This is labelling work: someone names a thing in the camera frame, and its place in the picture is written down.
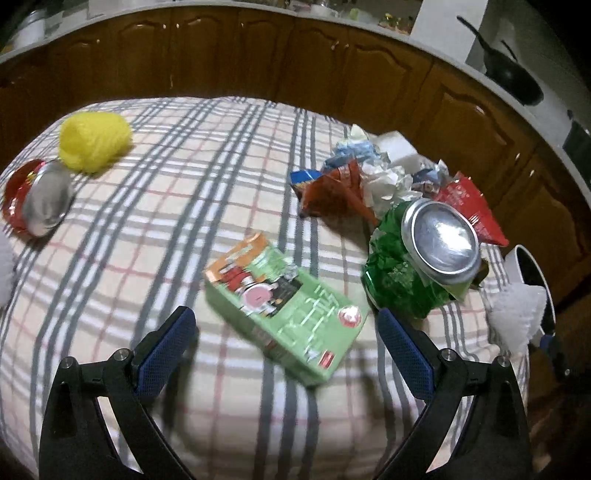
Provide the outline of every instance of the metal screw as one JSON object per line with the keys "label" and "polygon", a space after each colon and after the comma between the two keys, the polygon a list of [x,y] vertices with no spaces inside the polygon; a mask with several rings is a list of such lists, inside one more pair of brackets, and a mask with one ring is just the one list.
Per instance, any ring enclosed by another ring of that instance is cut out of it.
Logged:
{"label": "metal screw", "polygon": [[74,360],[73,356],[63,358],[60,362],[60,368],[70,368],[74,364]]}
{"label": "metal screw", "polygon": [[115,353],[113,353],[113,358],[118,362],[125,360],[127,357],[129,357],[129,350],[127,348],[120,348]]}
{"label": "metal screw", "polygon": [[457,353],[451,348],[444,348],[441,350],[441,358],[448,362],[453,362],[457,358]]}
{"label": "metal screw", "polygon": [[506,355],[497,357],[497,360],[502,367],[507,368],[511,365],[511,362],[509,362],[509,358]]}

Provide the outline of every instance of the wooden cabinet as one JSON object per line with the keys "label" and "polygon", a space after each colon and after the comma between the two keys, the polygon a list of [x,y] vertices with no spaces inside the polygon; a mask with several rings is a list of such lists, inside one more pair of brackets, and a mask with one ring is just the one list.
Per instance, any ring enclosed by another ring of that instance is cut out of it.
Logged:
{"label": "wooden cabinet", "polygon": [[91,25],[49,44],[63,113],[115,95],[107,26],[106,22]]}
{"label": "wooden cabinet", "polygon": [[294,18],[261,10],[241,9],[233,45],[230,95],[272,98]]}
{"label": "wooden cabinet", "polygon": [[175,95],[225,95],[232,75],[232,40],[238,9],[173,9],[171,86]]}
{"label": "wooden cabinet", "polygon": [[437,62],[407,129],[418,152],[470,176],[495,206],[536,143],[529,125],[474,80]]}
{"label": "wooden cabinet", "polygon": [[351,28],[338,118],[381,134],[404,131],[433,61],[403,43]]}
{"label": "wooden cabinet", "polygon": [[342,80],[347,29],[299,18],[287,46],[275,100],[335,116]]}
{"label": "wooden cabinet", "polygon": [[121,98],[170,93],[170,9],[156,9],[109,21],[110,61]]}
{"label": "wooden cabinet", "polygon": [[45,49],[25,53],[3,65],[0,73],[0,166],[59,118],[56,81]]}
{"label": "wooden cabinet", "polygon": [[547,147],[532,155],[493,209],[505,236],[535,257],[557,304],[591,273],[591,211]]}

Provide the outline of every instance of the plaid tablecloth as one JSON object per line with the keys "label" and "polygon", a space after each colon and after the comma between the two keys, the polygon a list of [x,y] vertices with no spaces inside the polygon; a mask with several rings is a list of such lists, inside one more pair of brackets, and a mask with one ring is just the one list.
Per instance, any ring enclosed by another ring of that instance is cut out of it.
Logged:
{"label": "plaid tablecloth", "polygon": [[[334,378],[306,390],[241,339],[206,303],[202,272],[244,236],[262,230],[296,263],[354,302],[367,231],[360,220],[301,220],[287,176],[317,167],[348,131],[336,121],[262,100],[163,98],[91,105],[115,111],[133,150],[98,177],[74,178],[76,200],[49,238],[11,236],[17,282],[0,317],[0,435],[34,472],[43,411],[60,359],[80,363],[133,347],[178,306],[196,314],[189,352],[152,415],[197,478],[368,479],[411,429],[415,400],[373,319]],[[57,155],[60,120],[4,171]],[[506,274],[483,246],[491,272],[465,303],[434,310],[422,328],[438,347],[491,361],[485,304]],[[513,359],[524,400],[527,357]],[[446,461],[465,421],[460,406],[434,465]],[[134,460],[102,402],[121,458]]]}

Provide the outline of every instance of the frying pan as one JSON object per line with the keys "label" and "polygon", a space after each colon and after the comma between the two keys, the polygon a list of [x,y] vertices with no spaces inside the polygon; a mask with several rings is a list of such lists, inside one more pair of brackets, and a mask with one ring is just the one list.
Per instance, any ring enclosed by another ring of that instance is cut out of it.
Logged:
{"label": "frying pan", "polygon": [[523,105],[537,105],[544,99],[544,92],[538,82],[517,63],[517,57],[509,48],[509,45],[502,40],[503,45],[509,50],[514,60],[510,59],[503,52],[492,48],[482,37],[480,32],[465,18],[456,17],[460,23],[468,27],[476,36],[476,39],[484,49],[484,65],[486,76],[493,82],[500,85]]}

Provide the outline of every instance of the juice box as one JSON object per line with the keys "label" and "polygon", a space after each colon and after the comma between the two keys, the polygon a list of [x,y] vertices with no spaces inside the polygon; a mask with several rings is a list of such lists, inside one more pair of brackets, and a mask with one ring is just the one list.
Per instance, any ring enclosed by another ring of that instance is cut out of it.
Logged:
{"label": "juice box", "polygon": [[238,332],[306,386],[326,382],[366,313],[257,233],[206,270],[206,298]]}

